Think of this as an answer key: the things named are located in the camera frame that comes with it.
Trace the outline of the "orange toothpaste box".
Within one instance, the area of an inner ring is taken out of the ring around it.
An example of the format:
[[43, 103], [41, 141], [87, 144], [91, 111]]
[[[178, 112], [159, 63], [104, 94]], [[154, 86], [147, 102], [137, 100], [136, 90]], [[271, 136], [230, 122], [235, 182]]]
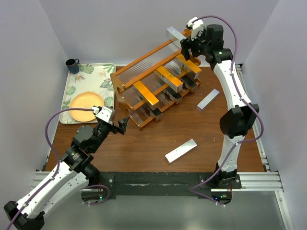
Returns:
[[155, 70], [155, 74], [175, 92], [180, 92], [182, 90], [183, 82], [171, 74], [165, 67], [158, 67]]
[[155, 95], [141, 82], [137, 81], [133, 85], [138, 92], [142, 95], [143, 99], [149, 104], [152, 109], [155, 109], [159, 105], [159, 100]]
[[175, 58], [175, 62], [179, 65], [182, 72], [186, 72], [192, 79], [197, 79], [201, 73], [201, 69], [194, 64], [191, 60], [185, 60], [182, 54]]

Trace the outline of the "silver R&O charcoal toothpaste box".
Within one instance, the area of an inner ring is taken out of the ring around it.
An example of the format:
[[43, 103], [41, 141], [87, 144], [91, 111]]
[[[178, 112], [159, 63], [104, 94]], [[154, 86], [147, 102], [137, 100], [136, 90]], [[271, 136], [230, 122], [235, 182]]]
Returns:
[[169, 96], [169, 98], [175, 103], [175, 104], [179, 104], [182, 101], [182, 95], [176, 91], [174, 91], [173, 89], [171, 89], [170, 87], [167, 87], [164, 90], [164, 93], [166, 95]]

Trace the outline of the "orange toothpaste box front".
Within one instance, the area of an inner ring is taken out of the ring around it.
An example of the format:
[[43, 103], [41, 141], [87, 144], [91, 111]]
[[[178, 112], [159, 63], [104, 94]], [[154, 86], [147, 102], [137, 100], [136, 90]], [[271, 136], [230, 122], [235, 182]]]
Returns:
[[175, 58], [175, 62], [179, 65], [182, 72], [186, 72], [192, 79], [197, 79], [201, 73], [201, 69], [194, 64], [191, 60], [185, 60], [182, 54]]

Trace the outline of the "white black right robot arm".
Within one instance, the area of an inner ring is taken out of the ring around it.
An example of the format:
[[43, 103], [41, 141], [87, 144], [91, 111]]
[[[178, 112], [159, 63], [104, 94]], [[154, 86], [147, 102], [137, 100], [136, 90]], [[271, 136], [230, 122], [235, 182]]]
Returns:
[[226, 97], [228, 111], [219, 121], [224, 135], [222, 152], [215, 172], [206, 179], [213, 186], [225, 188], [236, 178], [240, 147], [256, 120], [259, 106], [246, 95], [234, 70], [234, 55], [230, 49], [224, 48], [223, 27], [218, 24], [204, 26], [202, 21], [191, 21], [186, 28], [191, 34], [180, 42], [183, 57], [189, 60], [205, 56]]

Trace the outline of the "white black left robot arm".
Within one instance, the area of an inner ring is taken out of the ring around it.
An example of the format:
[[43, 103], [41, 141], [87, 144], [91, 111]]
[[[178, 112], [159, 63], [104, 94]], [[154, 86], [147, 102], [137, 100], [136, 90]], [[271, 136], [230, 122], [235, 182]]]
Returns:
[[95, 127], [81, 126], [73, 137], [71, 146], [55, 168], [31, 192], [18, 201], [9, 201], [4, 211], [9, 226], [18, 230], [39, 230], [57, 203], [82, 188], [99, 186], [100, 171], [91, 164], [95, 153], [110, 132], [124, 134], [129, 118], [112, 121], [99, 119]]

